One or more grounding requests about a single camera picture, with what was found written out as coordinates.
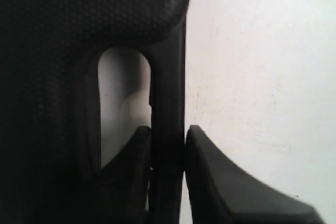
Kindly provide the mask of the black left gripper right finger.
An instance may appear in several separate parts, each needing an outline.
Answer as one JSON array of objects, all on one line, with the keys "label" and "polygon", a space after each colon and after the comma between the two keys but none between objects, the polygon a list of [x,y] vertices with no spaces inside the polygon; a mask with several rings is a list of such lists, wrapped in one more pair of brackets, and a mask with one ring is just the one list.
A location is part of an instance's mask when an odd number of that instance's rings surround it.
[{"label": "black left gripper right finger", "polygon": [[185,155],[193,223],[323,223],[312,206],[242,170],[197,125],[188,130]]}]

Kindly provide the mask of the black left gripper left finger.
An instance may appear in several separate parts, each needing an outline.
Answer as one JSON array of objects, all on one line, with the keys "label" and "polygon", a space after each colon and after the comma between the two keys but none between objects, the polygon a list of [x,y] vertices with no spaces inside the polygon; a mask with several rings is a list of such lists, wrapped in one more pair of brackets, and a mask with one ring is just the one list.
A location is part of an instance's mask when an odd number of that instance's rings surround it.
[{"label": "black left gripper left finger", "polygon": [[150,173],[151,130],[139,126],[94,179],[92,223],[143,223]]}]

